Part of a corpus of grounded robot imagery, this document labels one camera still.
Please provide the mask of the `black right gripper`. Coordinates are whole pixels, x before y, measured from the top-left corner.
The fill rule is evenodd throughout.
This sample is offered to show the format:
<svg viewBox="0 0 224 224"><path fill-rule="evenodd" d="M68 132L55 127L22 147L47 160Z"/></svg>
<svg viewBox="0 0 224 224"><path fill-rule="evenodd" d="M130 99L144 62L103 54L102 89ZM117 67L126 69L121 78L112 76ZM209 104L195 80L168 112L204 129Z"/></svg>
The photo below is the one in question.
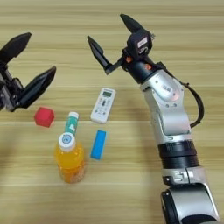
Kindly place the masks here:
<svg viewBox="0 0 224 224"><path fill-rule="evenodd" d="M144 28L133 17L126 14L121 14L120 17L131 33L144 31ZM140 60L134 59L127 48L122 50L122 59L119 59L115 64L111 64L94 39L88 36L87 41L94 57L100 63L106 75L109 75L122 65L122 69L128 72L138 84L143 84L157 70L165 70L165 65L162 62L154 63L148 56Z"/></svg>

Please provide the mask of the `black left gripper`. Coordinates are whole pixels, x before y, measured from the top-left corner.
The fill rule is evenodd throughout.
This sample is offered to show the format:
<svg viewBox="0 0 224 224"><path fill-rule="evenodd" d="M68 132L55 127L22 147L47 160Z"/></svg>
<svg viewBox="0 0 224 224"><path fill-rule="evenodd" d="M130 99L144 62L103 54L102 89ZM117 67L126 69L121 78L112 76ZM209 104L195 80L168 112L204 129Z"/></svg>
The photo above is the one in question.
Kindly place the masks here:
<svg viewBox="0 0 224 224"><path fill-rule="evenodd" d="M13 78L6 63L16 58L27 46L32 34L17 35L0 49L0 111L6 108L29 108L50 86L56 74L56 66L37 75L25 88L19 78Z"/></svg>

